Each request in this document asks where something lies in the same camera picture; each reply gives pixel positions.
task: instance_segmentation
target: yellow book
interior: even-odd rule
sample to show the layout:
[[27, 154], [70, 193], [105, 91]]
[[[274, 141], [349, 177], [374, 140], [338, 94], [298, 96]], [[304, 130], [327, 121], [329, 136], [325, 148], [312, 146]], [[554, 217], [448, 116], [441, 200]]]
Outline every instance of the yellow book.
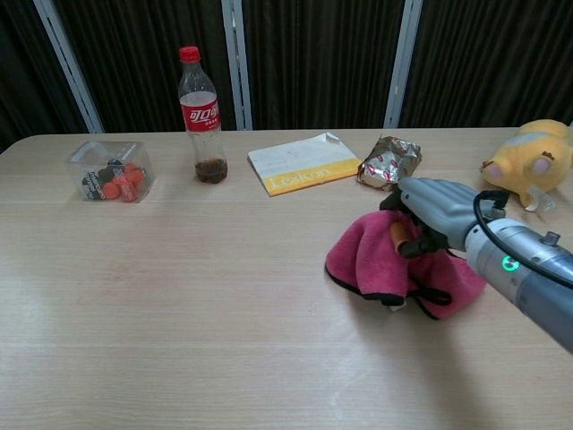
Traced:
[[354, 176], [362, 162], [332, 133], [252, 150], [248, 158], [270, 196]]

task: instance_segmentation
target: wooden table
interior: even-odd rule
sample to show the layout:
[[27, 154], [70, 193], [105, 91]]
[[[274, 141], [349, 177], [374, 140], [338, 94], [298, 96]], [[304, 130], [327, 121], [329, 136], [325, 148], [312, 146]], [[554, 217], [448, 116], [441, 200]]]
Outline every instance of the wooden table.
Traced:
[[[512, 129], [392, 130], [417, 175], [480, 188]], [[380, 130], [334, 131], [356, 155]], [[573, 360], [487, 288], [448, 320], [392, 313], [324, 274], [326, 252], [385, 193], [353, 178], [269, 198], [248, 150], [321, 131], [224, 133], [229, 177], [193, 180], [184, 133], [147, 144], [141, 204], [81, 202], [65, 158], [85, 135], [0, 157], [0, 427], [564, 429]], [[571, 177], [541, 216], [573, 249]]]

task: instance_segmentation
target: curtain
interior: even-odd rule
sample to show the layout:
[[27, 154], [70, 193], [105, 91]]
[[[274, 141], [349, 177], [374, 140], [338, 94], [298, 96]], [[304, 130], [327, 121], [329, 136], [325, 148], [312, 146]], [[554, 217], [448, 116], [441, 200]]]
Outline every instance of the curtain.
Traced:
[[0, 152], [34, 134], [86, 133], [32, 0], [0, 0]]
[[219, 0], [54, 0], [106, 132], [184, 131], [178, 49], [197, 45], [235, 129]]
[[403, 7], [244, 0], [253, 127], [381, 127]]
[[423, 2], [401, 127], [573, 120], [573, 2]]

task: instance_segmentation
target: cola bottle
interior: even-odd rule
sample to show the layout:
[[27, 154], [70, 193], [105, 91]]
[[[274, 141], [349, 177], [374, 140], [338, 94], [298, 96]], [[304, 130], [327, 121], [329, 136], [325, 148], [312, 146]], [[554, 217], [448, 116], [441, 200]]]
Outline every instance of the cola bottle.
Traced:
[[179, 59], [183, 63], [179, 103], [185, 129], [195, 149], [195, 174], [202, 182], [217, 184], [227, 177], [217, 92], [201, 68], [201, 55], [197, 47], [181, 47]]

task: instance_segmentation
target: brown liquid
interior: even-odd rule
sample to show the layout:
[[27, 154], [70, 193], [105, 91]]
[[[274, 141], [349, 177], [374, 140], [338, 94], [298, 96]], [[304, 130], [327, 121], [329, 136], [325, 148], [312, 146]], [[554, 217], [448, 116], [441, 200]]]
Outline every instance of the brown liquid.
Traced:
[[223, 159], [206, 159], [195, 165], [195, 173], [201, 182], [218, 184], [227, 177], [227, 162]]

